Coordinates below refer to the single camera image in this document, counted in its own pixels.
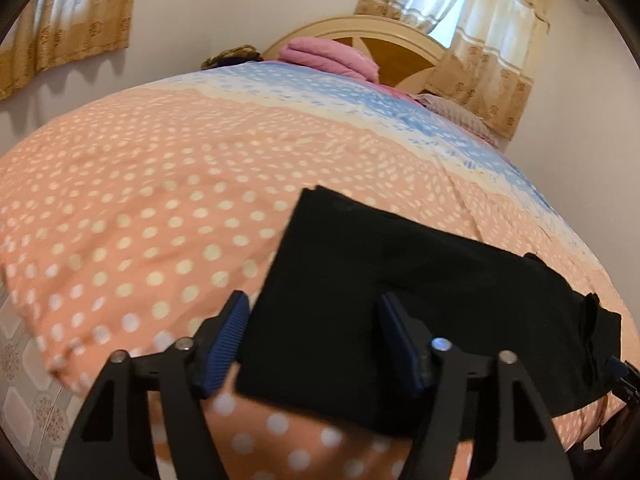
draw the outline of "wooden headboard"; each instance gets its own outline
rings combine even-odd
[[[271,45],[262,56],[273,60],[293,38],[311,36],[357,48],[380,67],[380,83],[407,93],[419,93],[444,47],[404,23],[380,16],[341,16],[305,25]]]

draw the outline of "black garment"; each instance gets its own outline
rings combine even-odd
[[[251,315],[237,388],[388,434],[411,436],[402,389],[374,307],[393,291],[435,336],[465,352],[522,359],[552,415],[609,390],[620,316],[574,292],[536,256],[520,257],[304,190]]]

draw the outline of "pink folded blanket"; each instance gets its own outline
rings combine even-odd
[[[279,59],[295,64],[377,83],[379,67],[359,50],[323,38],[294,38],[280,51]]]

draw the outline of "bedspread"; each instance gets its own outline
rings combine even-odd
[[[257,297],[300,189],[321,184],[433,228],[533,252],[622,314],[606,272],[502,156],[357,81],[263,62],[177,76],[61,116],[0,162],[1,264],[47,369],[86,392],[111,351],[161,351],[235,289]],[[232,479],[393,478],[409,443],[242,398],[204,403]],[[555,419],[565,446],[613,397]],[[158,455],[171,475],[158,404]],[[471,450],[460,445],[454,476]]]

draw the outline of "silver screw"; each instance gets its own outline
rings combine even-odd
[[[181,337],[178,341],[175,342],[175,347],[178,350],[191,350],[193,348],[193,339],[190,337]]]
[[[444,337],[437,337],[436,339],[431,341],[431,347],[433,347],[436,350],[439,350],[440,352],[447,352],[451,350],[452,346],[453,345],[451,341],[449,341]]]
[[[109,361],[112,363],[122,363],[129,357],[129,353],[126,350],[116,350],[109,356]]]
[[[500,361],[507,363],[508,365],[512,365],[518,360],[518,356],[511,350],[503,350],[498,354],[498,357],[500,358]]]

